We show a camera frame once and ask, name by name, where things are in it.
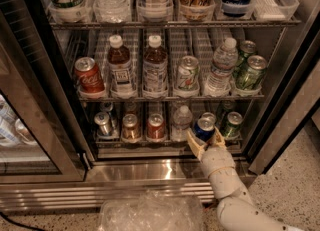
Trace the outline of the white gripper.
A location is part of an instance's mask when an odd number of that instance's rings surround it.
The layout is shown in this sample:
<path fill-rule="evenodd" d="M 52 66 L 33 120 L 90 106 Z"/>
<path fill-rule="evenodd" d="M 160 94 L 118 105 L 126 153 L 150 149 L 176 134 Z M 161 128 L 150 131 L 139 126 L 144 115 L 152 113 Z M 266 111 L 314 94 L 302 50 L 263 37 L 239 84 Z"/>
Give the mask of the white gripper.
<path fill-rule="evenodd" d="M 212 148 L 207 151 L 208 144 L 196 137 L 190 128 L 186 131 L 186 139 L 192 153 L 200 160 L 204 176 L 209 180 L 217 199 L 229 196 L 247 198 L 248 190 L 239 178 L 233 157 L 226 150 L 225 139 L 218 128 L 209 139 Z"/>

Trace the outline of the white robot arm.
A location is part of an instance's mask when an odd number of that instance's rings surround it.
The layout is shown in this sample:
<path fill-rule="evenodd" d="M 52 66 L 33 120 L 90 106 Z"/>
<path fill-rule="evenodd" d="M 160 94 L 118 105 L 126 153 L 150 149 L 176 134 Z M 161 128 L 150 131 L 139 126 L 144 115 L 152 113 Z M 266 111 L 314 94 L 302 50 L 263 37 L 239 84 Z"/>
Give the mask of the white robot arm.
<path fill-rule="evenodd" d="M 197 138 L 190 128 L 186 139 L 219 201 L 217 219 L 226 231 L 303 231 L 269 217 L 256 207 L 218 129 L 208 143 Z"/>

